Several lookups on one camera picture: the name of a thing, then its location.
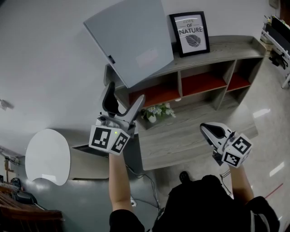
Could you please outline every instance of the leaf illustration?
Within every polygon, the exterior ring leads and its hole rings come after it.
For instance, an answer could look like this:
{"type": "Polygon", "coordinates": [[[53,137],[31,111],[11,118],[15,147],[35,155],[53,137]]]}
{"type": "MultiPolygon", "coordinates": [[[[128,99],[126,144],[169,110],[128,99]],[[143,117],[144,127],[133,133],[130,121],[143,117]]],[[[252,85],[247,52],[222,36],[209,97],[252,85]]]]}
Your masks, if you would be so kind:
{"type": "Polygon", "coordinates": [[[200,38],[197,35],[191,34],[188,36],[185,36],[187,43],[191,47],[198,47],[200,45],[200,38]]]}

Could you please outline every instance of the black shoe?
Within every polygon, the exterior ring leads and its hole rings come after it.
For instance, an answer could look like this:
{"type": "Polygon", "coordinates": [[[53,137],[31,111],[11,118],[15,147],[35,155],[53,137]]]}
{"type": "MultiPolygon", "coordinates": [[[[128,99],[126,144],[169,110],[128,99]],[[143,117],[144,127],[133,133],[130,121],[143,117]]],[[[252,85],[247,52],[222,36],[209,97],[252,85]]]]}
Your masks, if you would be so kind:
{"type": "Polygon", "coordinates": [[[186,171],[183,171],[182,173],[179,174],[179,179],[183,184],[190,182],[189,174],[186,171]]]}

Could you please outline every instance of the red tape line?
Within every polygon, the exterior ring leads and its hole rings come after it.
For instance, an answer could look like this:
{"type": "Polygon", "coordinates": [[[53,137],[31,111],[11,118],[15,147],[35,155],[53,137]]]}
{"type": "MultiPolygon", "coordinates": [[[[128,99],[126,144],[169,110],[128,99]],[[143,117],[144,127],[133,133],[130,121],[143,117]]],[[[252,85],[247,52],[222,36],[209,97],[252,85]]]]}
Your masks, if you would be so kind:
{"type": "Polygon", "coordinates": [[[270,192],[266,197],[265,199],[267,199],[267,197],[269,197],[270,195],[272,195],[276,190],[278,190],[278,188],[282,187],[283,183],[280,184],[277,188],[275,188],[272,192],[270,192]]]}

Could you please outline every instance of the black shirt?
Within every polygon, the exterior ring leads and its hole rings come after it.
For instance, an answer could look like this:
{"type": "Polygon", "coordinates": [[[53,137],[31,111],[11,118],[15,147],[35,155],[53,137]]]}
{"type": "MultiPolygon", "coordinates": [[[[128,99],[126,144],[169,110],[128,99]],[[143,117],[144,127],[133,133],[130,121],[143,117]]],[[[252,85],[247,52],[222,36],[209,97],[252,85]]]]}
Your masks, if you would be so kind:
{"type": "MultiPolygon", "coordinates": [[[[145,231],[127,210],[112,212],[110,226],[111,232],[145,231]]],[[[172,189],[152,231],[277,232],[279,226],[275,212],[263,197],[242,205],[227,195],[217,177],[210,175],[172,189]]]]}

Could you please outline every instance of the picture frame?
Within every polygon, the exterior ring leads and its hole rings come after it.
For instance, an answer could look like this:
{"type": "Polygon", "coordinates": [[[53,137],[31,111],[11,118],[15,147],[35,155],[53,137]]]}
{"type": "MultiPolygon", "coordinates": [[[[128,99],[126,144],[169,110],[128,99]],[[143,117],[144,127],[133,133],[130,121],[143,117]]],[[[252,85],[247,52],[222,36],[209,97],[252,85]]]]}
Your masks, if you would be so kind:
{"type": "Polygon", "coordinates": [[[180,57],[210,52],[208,28],[203,11],[184,12],[169,16],[180,57]]]}

